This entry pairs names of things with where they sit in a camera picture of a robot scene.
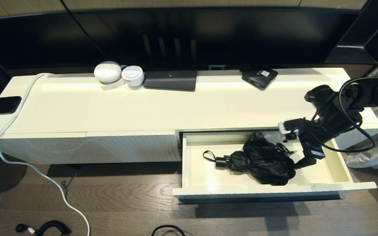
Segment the label sticker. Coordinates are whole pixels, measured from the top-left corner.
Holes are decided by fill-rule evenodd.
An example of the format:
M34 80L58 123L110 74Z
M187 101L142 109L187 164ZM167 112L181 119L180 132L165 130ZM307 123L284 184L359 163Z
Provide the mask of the label sticker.
M267 72L266 70L262 70L262 71L261 71L261 74L264 75L264 76L268 76L270 73Z
M322 157L325 156L325 154L323 152L318 152L318 151L313 151L313 150L312 150L312 154L315 154L315 155L318 155L318 156L322 156Z

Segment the black umbrella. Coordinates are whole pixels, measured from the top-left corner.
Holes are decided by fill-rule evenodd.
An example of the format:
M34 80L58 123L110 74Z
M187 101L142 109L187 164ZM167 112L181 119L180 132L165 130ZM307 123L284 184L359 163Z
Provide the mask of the black umbrella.
M205 157L211 153L214 159ZM205 159L216 163L217 168L250 173L262 184L286 185L295 176L294 161L288 156L289 151L281 143L273 144L257 131L244 144L243 151L235 151L230 156L215 157L211 151L205 151Z

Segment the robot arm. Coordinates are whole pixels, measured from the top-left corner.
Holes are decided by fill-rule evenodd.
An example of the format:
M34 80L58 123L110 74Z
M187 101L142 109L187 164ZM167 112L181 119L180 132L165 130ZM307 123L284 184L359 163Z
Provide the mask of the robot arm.
M378 107L378 77L350 80L339 92L328 85L320 85L307 92L304 98L316 108L312 120L303 118L279 123L284 142L298 137L303 147L304 158L296 163L295 168L313 165L316 159L324 158L324 143L341 133L358 128L365 134L359 128L363 122L360 112L364 107Z

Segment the smartphone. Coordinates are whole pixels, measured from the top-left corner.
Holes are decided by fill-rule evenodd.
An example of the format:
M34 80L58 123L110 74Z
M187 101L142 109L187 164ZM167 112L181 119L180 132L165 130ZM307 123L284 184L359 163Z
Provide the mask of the smartphone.
M21 97L0 97L0 114L12 114L21 102Z

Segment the drawer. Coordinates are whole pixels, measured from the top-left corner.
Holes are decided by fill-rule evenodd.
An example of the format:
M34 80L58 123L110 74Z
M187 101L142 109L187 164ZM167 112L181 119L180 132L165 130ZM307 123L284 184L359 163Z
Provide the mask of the drawer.
M270 142L282 142L278 131L262 133ZM325 158L297 170L296 176L285 186L260 184L249 172L215 169L214 162L202 157L206 150L217 157L242 150L252 134L253 131L184 133L182 185L173 189L173 195L182 203L306 201L339 199L340 193L377 187L374 182L354 183L341 154L325 148ZM337 148L333 139L326 144ZM290 151L297 151L290 156L295 162L303 158L298 140L285 143L285 146Z

